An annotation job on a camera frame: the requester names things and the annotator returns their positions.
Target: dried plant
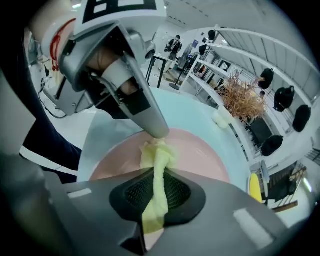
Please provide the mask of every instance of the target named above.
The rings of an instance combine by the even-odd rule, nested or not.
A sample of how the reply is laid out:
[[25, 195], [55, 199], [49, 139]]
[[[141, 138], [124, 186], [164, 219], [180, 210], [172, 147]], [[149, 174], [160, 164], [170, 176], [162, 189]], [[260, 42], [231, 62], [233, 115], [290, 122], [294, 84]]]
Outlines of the dried plant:
[[218, 93], [222, 96], [224, 107], [233, 117], [247, 123], [262, 117], [266, 111], [266, 103], [255, 92], [259, 79], [250, 83], [240, 80], [240, 71], [235, 70], [229, 80], [224, 82], [224, 88]]

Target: pink plate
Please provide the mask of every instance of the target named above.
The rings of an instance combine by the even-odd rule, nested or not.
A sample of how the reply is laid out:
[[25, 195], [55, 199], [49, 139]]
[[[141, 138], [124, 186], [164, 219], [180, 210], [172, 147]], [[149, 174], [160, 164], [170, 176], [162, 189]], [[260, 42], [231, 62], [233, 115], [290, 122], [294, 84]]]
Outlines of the pink plate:
[[[90, 180], [99, 180], [140, 169], [140, 147], [153, 138], [139, 132], [112, 148], [98, 164]], [[170, 129], [165, 139], [177, 152], [176, 169], [230, 182], [228, 172], [217, 153], [201, 138], [180, 129]]]

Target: yellow object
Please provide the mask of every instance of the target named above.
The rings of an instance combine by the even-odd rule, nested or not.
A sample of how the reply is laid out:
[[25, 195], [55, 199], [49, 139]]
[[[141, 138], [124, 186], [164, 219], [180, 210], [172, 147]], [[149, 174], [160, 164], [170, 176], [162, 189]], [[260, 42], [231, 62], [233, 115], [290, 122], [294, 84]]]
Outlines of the yellow object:
[[253, 173], [250, 177], [250, 196], [262, 203], [261, 189], [258, 176]]
[[141, 148], [140, 168], [154, 167], [153, 197], [142, 214], [143, 233], [149, 234], [164, 227], [168, 213], [168, 200], [165, 193], [164, 172], [166, 167], [173, 167], [175, 154], [162, 140], [155, 144], [146, 143]]

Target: round table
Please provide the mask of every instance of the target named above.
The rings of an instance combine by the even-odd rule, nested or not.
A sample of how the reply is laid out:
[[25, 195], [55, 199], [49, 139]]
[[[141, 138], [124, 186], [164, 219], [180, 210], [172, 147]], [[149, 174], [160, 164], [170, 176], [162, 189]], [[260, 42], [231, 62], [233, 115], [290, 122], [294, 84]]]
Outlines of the round table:
[[[188, 131], [209, 144], [225, 165], [231, 184], [247, 192], [251, 175], [249, 164], [232, 129], [221, 129], [212, 121], [216, 110], [177, 93], [150, 89], [168, 126]], [[130, 119], [114, 120], [105, 111], [97, 109], [82, 150], [77, 181], [88, 181], [112, 148], [141, 131]]]

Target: desk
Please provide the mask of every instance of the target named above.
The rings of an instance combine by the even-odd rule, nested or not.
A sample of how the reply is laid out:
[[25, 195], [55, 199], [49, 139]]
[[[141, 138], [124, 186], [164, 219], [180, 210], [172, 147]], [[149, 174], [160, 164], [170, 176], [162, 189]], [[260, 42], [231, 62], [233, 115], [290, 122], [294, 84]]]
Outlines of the desk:
[[[221, 158], [230, 183], [247, 192], [251, 175], [249, 164], [232, 129], [220, 129], [212, 121], [215, 109], [180, 94], [153, 87], [150, 89], [168, 126], [203, 139]], [[129, 119], [114, 120], [97, 109], [82, 150], [77, 181], [88, 181], [98, 163], [112, 148], [141, 130]]]
[[158, 81], [158, 86], [157, 88], [160, 88], [160, 84], [161, 84], [161, 80], [162, 80], [162, 76], [164, 74], [164, 70], [165, 70], [165, 67], [166, 67], [166, 63], [167, 62], [173, 62], [173, 63], [176, 63], [175, 60], [171, 60], [171, 59], [168, 59], [166, 57], [163, 57], [161, 55], [154, 55], [150, 61], [150, 64], [149, 64], [149, 67], [148, 67], [148, 71], [146, 73], [146, 76], [145, 76], [145, 79], [146, 81], [149, 83], [149, 78], [150, 78], [150, 75], [151, 75], [151, 71], [152, 71], [152, 68], [154, 67], [155, 65], [155, 62], [156, 60], [160, 60], [162, 61], [162, 67], [161, 67], [161, 72], [160, 72], [160, 76], [159, 76], [159, 81]]

